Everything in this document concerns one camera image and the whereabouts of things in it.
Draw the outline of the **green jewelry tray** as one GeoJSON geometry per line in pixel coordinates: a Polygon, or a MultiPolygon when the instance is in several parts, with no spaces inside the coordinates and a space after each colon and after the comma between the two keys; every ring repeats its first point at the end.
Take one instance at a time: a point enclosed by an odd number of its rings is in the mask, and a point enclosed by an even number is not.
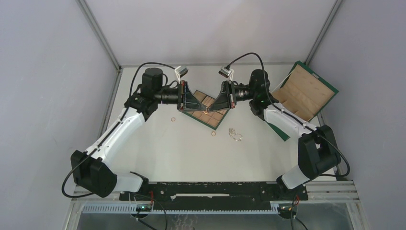
{"type": "MultiPolygon", "coordinates": [[[[208,94],[199,90],[196,90],[193,94],[197,99],[201,101],[204,106],[206,106],[206,108],[208,108],[215,100],[214,97],[209,96],[208,94]]],[[[205,110],[183,113],[188,117],[198,121],[199,123],[211,128],[212,130],[217,130],[223,119],[227,115],[228,111],[229,110],[227,109],[214,112],[208,112],[207,110],[205,110]]]]}

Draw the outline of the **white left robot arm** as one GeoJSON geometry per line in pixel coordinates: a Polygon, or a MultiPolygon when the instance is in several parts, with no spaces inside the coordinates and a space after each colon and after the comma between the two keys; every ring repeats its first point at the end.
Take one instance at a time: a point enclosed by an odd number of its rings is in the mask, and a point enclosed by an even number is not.
{"type": "Polygon", "coordinates": [[[163,70],[147,68],[142,82],[124,103],[117,120],[85,151],[71,155],[74,183],[89,191],[89,195],[107,197],[112,192],[131,192],[139,200],[148,197],[147,178],[135,172],[113,172],[113,159],[129,137],[158,109],[160,104],[174,104],[180,112],[204,111],[206,107],[193,95],[181,78],[188,73],[184,66],[173,69],[175,87],[163,85],[163,70]]]}

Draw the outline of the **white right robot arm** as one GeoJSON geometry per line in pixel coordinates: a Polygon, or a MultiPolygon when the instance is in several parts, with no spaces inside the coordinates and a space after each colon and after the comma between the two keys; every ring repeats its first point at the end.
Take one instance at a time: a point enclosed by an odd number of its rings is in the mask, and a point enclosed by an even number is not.
{"type": "Polygon", "coordinates": [[[276,180],[277,195],[290,199],[297,187],[326,176],[326,171],[341,163],[342,156],[329,126],[314,126],[290,112],[271,95],[269,87],[267,72],[256,69],[248,84],[236,84],[231,80],[222,82],[219,95],[207,110],[233,109],[238,102],[249,101],[253,115],[296,139],[297,163],[276,180]]]}

